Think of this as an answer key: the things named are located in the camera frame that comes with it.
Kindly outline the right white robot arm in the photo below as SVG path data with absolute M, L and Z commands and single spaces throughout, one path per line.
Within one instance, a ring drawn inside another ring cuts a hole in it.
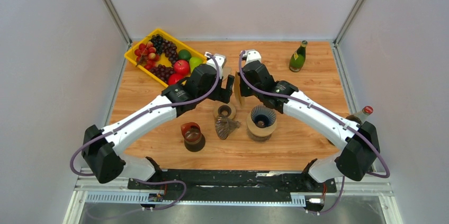
M 296 86 L 275 81 L 259 59 L 239 65 L 240 92 L 255 96 L 269 109 L 300 120 L 329 139 L 339 151 L 324 159 L 314 159 L 304 168 L 302 183 L 315 191 L 331 178 L 345 176 L 361 181 L 380 159 L 380 145 L 375 125 L 343 118 L 329 111 Z

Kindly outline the clear glass ribbed dripper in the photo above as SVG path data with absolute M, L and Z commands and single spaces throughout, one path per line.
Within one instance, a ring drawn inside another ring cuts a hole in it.
M 221 140 L 226 140 L 233 131 L 240 128 L 241 123 L 239 121 L 232 120 L 226 116 L 219 115 L 215 119 L 214 126 L 217 136 Z

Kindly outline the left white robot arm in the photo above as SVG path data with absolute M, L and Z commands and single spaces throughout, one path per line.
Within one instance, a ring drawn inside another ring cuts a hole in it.
M 232 95 L 232 80 L 221 88 L 223 56 L 215 56 L 193 70 L 193 74 L 164 89 L 149 104 L 125 119 L 102 129 L 92 125 L 85 130 L 81 155 L 101 184 L 108 183 L 124 171 L 141 179 L 149 189 L 161 185 L 162 175 L 151 162 L 127 160 L 123 152 L 137 139 L 159 125 L 193 110 L 205 99 L 228 103 Z

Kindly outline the blue ribbed dripper cone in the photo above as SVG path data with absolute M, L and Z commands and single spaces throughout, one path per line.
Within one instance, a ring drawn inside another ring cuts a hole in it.
M 250 118 L 256 127 L 268 128 L 275 123 L 276 114 L 272 109 L 258 105 L 251 110 Z

